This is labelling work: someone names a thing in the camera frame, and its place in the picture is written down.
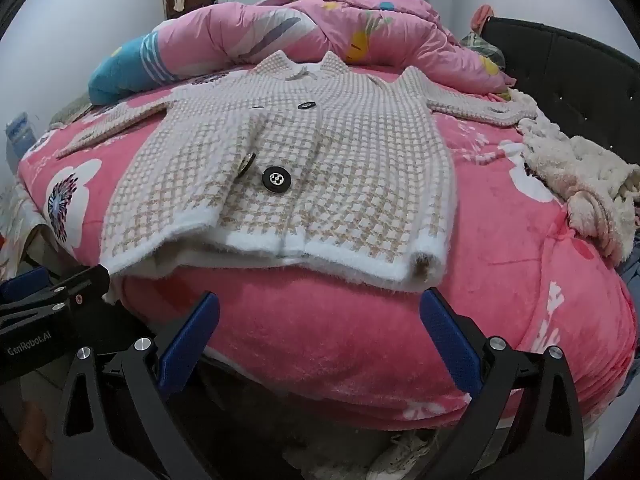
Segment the blue gripper pad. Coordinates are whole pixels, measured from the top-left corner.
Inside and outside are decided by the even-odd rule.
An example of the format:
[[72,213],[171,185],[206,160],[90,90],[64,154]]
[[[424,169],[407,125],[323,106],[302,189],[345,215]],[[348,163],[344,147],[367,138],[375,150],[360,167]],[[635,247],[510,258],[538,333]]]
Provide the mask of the blue gripper pad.
[[482,389],[480,357],[431,290],[425,290],[420,298],[420,320],[456,387],[476,396]]
[[210,292],[159,358],[158,390],[164,398],[184,388],[219,320],[218,297]]
[[50,287],[49,273],[44,267],[36,267],[0,285],[3,303],[13,303]]

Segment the black button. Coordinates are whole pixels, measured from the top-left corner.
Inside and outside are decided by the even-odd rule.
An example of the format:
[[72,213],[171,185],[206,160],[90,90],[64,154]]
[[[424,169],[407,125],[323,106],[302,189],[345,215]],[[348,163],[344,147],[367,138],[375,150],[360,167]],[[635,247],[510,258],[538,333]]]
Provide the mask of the black button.
[[291,186],[291,175],[280,166],[271,166],[264,170],[262,183],[272,193],[284,193]]
[[240,171],[238,171],[238,176],[236,176],[236,178],[240,178],[241,176],[243,176],[249,170],[249,167],[254,163],[254,160],[255,153],[247,153],[240,163]]

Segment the headboard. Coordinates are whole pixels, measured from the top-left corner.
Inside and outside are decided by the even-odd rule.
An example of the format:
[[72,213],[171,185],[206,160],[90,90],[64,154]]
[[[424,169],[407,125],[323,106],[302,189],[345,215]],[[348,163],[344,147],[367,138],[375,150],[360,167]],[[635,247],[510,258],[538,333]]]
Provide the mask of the headboard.
[[640,164],[640,64],[610,46],[540,23],[490,18],[482,37],[504,54],[516,88],[568,136]]

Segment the shoe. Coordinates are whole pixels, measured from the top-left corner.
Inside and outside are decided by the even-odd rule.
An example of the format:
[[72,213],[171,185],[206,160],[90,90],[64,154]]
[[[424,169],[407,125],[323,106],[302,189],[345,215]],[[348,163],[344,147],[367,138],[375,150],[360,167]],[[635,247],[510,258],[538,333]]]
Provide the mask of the shoe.
[[394,446],[383,452],[369,467],[367,480],[400,480],[414,467],[418,459],[430,452],[435,435],[421,440],[415,431],[405,431],[391,439]]

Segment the silver screw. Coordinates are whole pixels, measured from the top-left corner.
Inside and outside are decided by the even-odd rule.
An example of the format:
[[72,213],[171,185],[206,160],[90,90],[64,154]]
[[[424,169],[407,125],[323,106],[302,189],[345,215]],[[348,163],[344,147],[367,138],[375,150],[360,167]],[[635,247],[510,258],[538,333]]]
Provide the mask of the silver screw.
[[78,359],[87,359],[91,355],[91,349],[83,346],[78,350],[78,353],[76,355],[78,356]]
[[150,346],[151,346],[151,339],[149,339],[148,337],[141,337],[135,342],[135,344],[133,345],[133,348],[142,352],[143,350],[146,350]]
[[494,350],[501,351],[507,348],[507,343],[501,337],[492,337],[489,339],[489,346]]
[[549,355],[551,355],[553,359],[562,359],[562,356],[564,355],[564,353],[562,353],[562,350],[559,349],[557,346],[550,346]]

